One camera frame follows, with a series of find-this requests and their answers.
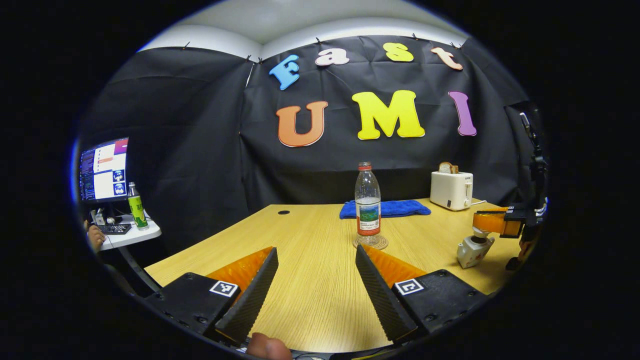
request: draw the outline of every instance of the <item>table surface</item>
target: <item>table surface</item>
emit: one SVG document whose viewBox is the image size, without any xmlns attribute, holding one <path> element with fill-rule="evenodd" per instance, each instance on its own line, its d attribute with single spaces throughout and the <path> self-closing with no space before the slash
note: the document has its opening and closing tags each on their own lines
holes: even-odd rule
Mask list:
<svg viewBox="0 0 640 360">
<path fill-rule="evenodd" d="M 381 234 L 389 241 L 384 252 L 426 272 L 446 269 L 487 295 L 505 284 L 512 272 L 504 267 L 520 252 L 518 239 L 492 233 L 495 243 L 480 264 L 462 269 L 456 259 L 458 244 L 473 235 L 473 213 L 495 205 L 451 211 L 429 199 L 418 201 L 430 215 L 382 218 Z M 341 209 L 342 204 L 270 205 L 145 270 L 166 286 L 186 272 L 207 275 L 274 246 L 278 271 L 252 332 L 313 352 L 390 345 L 355 265 L 356 220 L 341 220 Z M 290 213 L 279 215 L 281 210 Z"/>
<path fill-rule="evenodd" d="M 136 223 L 133 221 L 132 215 L 122 215 L 122 221 L 120 222 L 120 224 L 131 224 L 131 229 L 129 229 L 129 231 L 127 231 L 127 233 L 123 235 L 107 235 L 106 241 L 102 243 L 102 247 L 100 248 L 100 250 L 115 249 L 118 247 L 131 245 L 133 243 L 139 243 L 141 241 L 157 238 L 158 236 L 162 235 L 162 231 L 155 221 L 148 218 L 147 223 L 149 224 L 149 228 L 142 231 L 139 230 L 138 227 L 136 227 Z"/>
</svg>

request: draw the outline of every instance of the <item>keyboard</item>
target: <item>keyboard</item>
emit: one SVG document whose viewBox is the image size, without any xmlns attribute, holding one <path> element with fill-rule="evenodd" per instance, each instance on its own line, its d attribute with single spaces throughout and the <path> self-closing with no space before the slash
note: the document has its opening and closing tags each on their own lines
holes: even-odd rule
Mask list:
<svg viewBox="0 0 640 360">
<path fill-rule="evenodd" d="M 98 228 L 105 235 L 124 235 L 131 229 L 131 224 L 98 225 Z"/>
</svg>

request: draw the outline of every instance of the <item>table leg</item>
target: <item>table leg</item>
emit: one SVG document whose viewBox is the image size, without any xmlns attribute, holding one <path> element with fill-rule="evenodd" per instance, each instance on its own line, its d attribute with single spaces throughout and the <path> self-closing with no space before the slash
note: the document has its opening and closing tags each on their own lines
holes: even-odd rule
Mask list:
<svg viewBox="0 0 640 360">
<path fill-rule="evenodd" d="M 129 252 L 129 250 L 127 249 L 126 246 L 121 246 L 121 247 L 118 248 L 118 250 L 122 254 L 122 257 L 127 261 L 129 266 L 131 266 L 133 271 L 135 271 L 136 274 L 138 274 L 138 277 L 140 279 L 142 279 L 142 281 L 144 281 L 145 284 L 147 284 L 147 286 L 149 288 L 151 288 L 151 290 L 153 290 L 154 292 L 160 291 L 160 287 L 157 285 L 155 280 L 153 280 L 147 274 L 146 271 L 144 271 L 142 268 L 140 268 L 140 266 L 138 265 L 138 262 L 133 258 L 133 256 L 131 256 L 131 253 Z"/>
</svg>

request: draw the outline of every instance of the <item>bottle cap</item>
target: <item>bottle cap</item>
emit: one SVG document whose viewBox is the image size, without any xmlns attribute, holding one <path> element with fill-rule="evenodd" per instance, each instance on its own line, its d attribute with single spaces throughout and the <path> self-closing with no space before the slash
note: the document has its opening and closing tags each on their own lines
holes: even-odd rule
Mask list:
<svg viewBox="0 0 640 360">
<path fill-rule="evenodd" d="M 358 163 L 358 171 L 366 171 L 366 170 L 371 170 L 370 161 L 363 161 L 361 163 Z"/>
</svg>

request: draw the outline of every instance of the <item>monitor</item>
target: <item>monitor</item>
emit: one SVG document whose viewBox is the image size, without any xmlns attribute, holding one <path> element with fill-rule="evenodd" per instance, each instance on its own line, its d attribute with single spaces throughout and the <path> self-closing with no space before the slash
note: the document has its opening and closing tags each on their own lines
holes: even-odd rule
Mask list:
<svg viewBox="0 0 640 360">
<path fill-rule="evenodd" d="M 119 138 L 85 149 L 80 154 L 80 200 L 87 204 L 127 198 L 127 144 Z"/>
</svg>

